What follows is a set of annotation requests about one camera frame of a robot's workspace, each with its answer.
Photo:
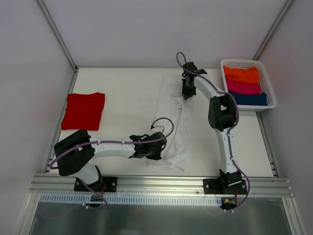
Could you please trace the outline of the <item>pink t shirt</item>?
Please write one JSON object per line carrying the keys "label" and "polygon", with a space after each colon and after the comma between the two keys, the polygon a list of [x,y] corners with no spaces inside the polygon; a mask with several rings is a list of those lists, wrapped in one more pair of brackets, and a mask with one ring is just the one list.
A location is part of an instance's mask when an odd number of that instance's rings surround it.
{"label": "pink t shirt", "polygon": [[261,93],[259,84],[249,84],[226,79],[227,89],[229,92],[237,94],[255,95]]}

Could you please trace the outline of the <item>orange t shirt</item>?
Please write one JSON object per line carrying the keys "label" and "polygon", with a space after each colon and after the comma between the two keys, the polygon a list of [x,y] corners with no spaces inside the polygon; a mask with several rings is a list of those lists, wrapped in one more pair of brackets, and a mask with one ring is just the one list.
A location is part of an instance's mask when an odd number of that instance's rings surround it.
{"label": "orange t shirt", "polygon": [[258,84],[260,75],[258,69],[253,66],[249,69],[238,69],[223,66],[224,75],[229,81],[243,82],[247,84]]}

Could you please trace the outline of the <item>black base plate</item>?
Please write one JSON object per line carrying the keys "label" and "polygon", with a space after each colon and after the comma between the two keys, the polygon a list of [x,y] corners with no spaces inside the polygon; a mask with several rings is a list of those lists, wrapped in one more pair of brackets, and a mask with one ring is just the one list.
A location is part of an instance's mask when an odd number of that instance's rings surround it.
{"label": "black base plate", "polygon": [[246,195],[247,186],[245,180],[238,184],[227,186],[221,179],[204,179],[203,180],[204,194],[238,194]]}
{"label": "black base plate", "polygon": [[[101,180],[98,180],[97,182],[87,185],[90,189],[92,189],[95,192],[116,192],[117,188],[117,177],[105,177],[103,176]],[[76,178],[75,184],[74,184],[74,191],[77,192],[87,192],[89,191],[84,184],[81,183],[81,180],[79,178]]]}

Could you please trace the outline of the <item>folded red t shirt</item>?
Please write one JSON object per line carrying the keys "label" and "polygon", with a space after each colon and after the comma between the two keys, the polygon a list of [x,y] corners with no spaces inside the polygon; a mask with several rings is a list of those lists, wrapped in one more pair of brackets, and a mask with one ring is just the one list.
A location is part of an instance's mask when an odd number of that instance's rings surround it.
{"label": "folded red t shirt", "polygon": [[104,106],[105,94],[103,93],[69,94],[61,129],[99,130]]}

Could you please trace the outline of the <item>white plastic basket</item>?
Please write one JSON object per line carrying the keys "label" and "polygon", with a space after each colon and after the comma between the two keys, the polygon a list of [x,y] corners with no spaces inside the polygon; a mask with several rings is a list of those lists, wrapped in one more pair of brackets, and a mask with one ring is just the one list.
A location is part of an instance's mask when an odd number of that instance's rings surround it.
{"label": "white plastic basket", "polygon": [[235,96],[239,110],[259,112],[276,107],[274,91],[261,62],[223,59],[220,64],[225,90]]}

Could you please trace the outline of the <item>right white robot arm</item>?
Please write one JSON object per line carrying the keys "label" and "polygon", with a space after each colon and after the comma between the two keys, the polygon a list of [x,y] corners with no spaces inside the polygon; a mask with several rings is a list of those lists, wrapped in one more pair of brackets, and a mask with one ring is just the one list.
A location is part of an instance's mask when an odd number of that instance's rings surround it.
{"label": "right white robot arm", "polygon": [[208,188],[217,194],[236,194],[242,188],[242,175],[235,166],[236,160],[231,146],[232,129],[238,120],[236,105],[228,94],[215,87],[210,81],[206,81],[204,77],[201,78],[202,74],[207,74],[205,70],[199,70],[193,62],[186,62],[182,67],[182,96],[187,100],[196,95],[196,90],[202,92],[209,101],[209,125],[215,130],[218,139],[220,175],[208,185]]}

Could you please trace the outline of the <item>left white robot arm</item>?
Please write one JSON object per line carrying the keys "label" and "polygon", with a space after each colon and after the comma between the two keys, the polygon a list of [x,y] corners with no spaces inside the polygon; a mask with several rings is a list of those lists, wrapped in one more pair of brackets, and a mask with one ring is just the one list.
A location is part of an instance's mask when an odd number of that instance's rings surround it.
{"label": "left white robot arm", "polygon": [[103,181],[99,167],[92,165],[91,160],[123,157],[158,161],[166,144],[166,136],[157,128],[153,128],[150,135],[131,135],[111,141],[92,137],[82,129],[54,145],[55,159],[49,167],[58,170],[60,176],[74,176],[90,190],[97,191]]}

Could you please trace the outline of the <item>aluminium mounting rail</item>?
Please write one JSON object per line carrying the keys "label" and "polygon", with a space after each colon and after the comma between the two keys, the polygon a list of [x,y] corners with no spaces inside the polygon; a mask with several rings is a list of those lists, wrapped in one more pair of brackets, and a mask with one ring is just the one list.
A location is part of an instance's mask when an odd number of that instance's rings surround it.
{"label": "aluminium mounting rail", "polygon": [[[159,196],[209,196],[204,194],[203,180],[214,177],[181,176],[134,176],[117,175],[116,194],[119,195],[159,195]],[[246,183],[251,197],[293,198],[288,179],[276,177],[251,177]],[[72,193],[75,177],[57,174],[34,175],[29,191],[37,193]]]}

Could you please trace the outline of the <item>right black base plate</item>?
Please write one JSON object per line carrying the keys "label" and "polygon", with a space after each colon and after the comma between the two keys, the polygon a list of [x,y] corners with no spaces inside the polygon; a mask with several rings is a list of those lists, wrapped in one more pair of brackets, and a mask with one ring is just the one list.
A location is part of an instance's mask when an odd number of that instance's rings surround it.
{"label": "right black base plate", "polygon": [[203,180],[204,194],[238,194],[246,195],[247,186],[245,180],[238,184],[227,186],[221,179],[204,179]]}

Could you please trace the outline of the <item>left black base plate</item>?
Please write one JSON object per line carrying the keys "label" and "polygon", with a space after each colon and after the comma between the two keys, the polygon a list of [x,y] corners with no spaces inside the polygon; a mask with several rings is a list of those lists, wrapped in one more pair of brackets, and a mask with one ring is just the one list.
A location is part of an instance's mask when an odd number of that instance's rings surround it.
{"label": "left black base plate", "polygon": [[[101,180],[98,180],[97,182],[87,185],[90,189],[92,189],[95,192],[116,192],[117,188],[117,177],[105,177],[103,176]],[[79,178],[76,178],[75,184],[74,184],[74,191],[77,192],[87,192],[89,191],[84,184],[81,183],[81,180]]]}

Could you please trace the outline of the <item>blue t shirt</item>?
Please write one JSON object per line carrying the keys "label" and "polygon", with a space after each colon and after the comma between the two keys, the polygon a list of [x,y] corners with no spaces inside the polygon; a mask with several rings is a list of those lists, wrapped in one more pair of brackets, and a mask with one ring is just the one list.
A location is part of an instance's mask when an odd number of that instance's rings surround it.
{"label": "blue t shirt", "polygon": [[230,93],[238,105],[267,106],[267,95]]}

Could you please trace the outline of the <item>white t shirt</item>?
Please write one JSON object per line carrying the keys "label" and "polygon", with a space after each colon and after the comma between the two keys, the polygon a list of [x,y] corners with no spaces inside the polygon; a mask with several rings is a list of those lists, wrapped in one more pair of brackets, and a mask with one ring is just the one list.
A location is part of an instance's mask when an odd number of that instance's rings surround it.
{"label": "white t shirt", "polygon": [[162,79],[154,119],[163,118],[156,126],[169,134],[161,152],[161,160],[149,160],[149,168],[179,169],[185,171],[191,152],[191,134],[194,122],[195,97],[185,100],[182,96],[182,80],[165,76]]}

